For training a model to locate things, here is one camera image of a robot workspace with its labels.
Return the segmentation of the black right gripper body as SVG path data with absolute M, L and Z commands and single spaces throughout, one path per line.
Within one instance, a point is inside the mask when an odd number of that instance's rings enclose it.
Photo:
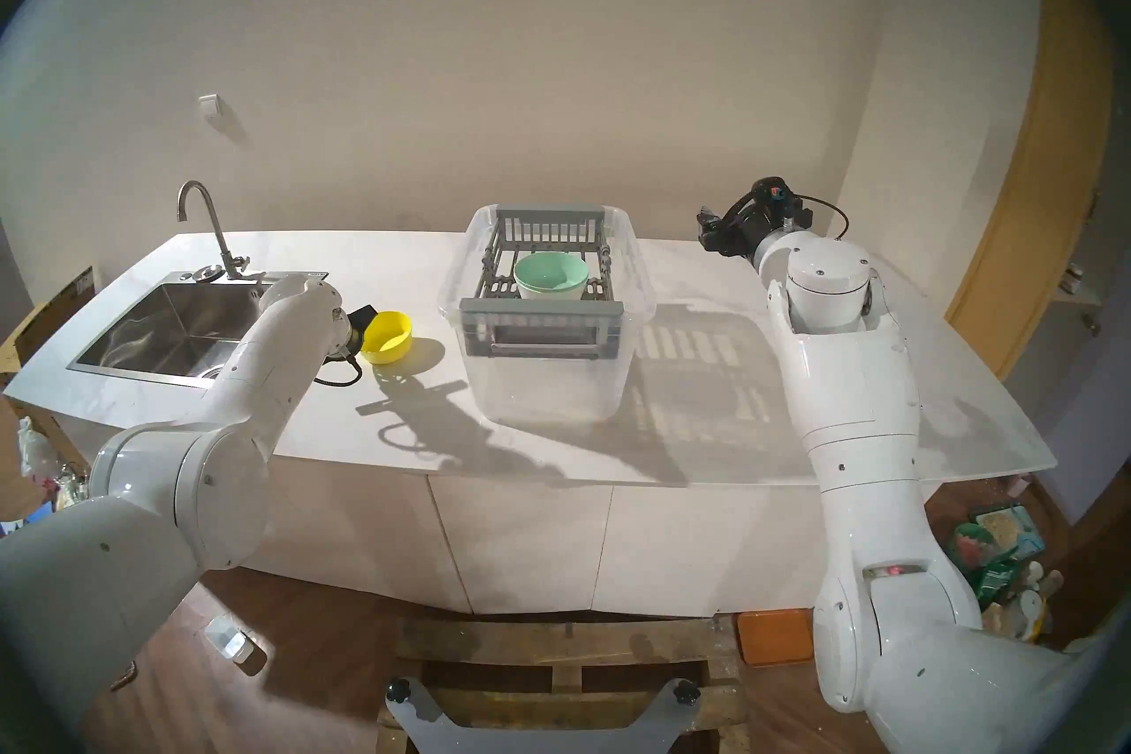
M 751 189 L 717 216 L 713 213 L 713 252 L 725 258 L 756 255 L 757 248 L 774 231 L 808 231 L 812 209 L 779 176 L 757 180 Z

